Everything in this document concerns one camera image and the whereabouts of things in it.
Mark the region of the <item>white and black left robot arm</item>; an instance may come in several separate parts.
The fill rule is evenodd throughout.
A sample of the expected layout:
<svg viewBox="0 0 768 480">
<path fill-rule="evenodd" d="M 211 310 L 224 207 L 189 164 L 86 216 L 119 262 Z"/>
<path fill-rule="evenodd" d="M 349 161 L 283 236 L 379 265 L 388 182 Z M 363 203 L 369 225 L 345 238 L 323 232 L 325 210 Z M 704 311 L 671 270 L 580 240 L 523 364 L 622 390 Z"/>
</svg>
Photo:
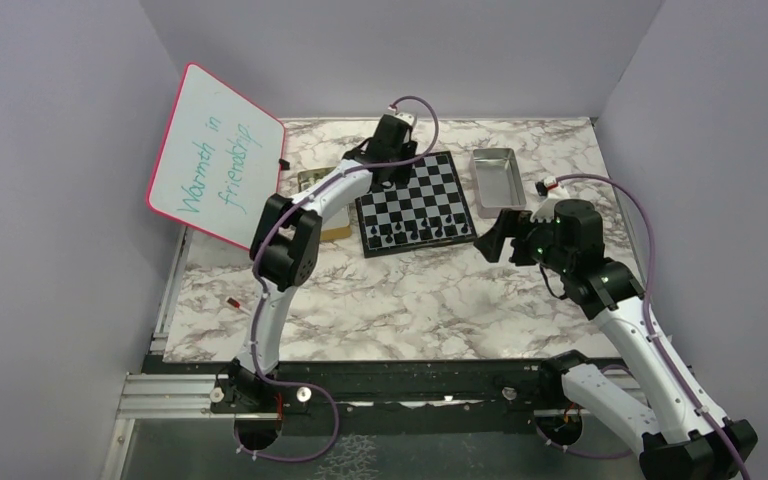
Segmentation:
<svg viewBox="0 0 768 480">
<path fill-rule="evenodd" d="M 273 401 L 275 386 L 268 375 L 279 363 L 293 297 L 316 266 L 323 224 L 372 187 L 409 176 L 416 160 L 415 126 L 414 115 L 390 109 L 374 134 L 345 152 L 318 183 L 292 197 L 267 199 L 250 248 L 262 292 L 248 338 L 226 368 L 227 401 L 254 411 Z"/>
</svg>

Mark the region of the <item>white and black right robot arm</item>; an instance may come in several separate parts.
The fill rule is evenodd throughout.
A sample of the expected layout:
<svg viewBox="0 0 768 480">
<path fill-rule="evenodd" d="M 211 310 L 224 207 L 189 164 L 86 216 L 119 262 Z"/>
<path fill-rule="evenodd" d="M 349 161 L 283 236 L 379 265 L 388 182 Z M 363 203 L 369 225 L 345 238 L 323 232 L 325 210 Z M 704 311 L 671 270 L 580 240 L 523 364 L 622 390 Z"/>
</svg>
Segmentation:
<svg viewBox="0 0 768 480">
<path fill-rule="evenodd" d="M 706 393 L 656 323 L 635 275 L 606 256 L 602 217 L 592 203 L 561 200 L 540 220 L 504 209 L 474 245 L 496 263 L 506 243 L 514 265 L 560 276 L 563 298 L 608 338 L 645 396 L 636 399 L 572 350 L 541 364 L 536 384 L 545 404 L 570 401 L 592 413 L 636 456 L 647 479 L 748 476 L 745 462 L 757 433 L 748 421 L 730 419 Z"/>
</svg>

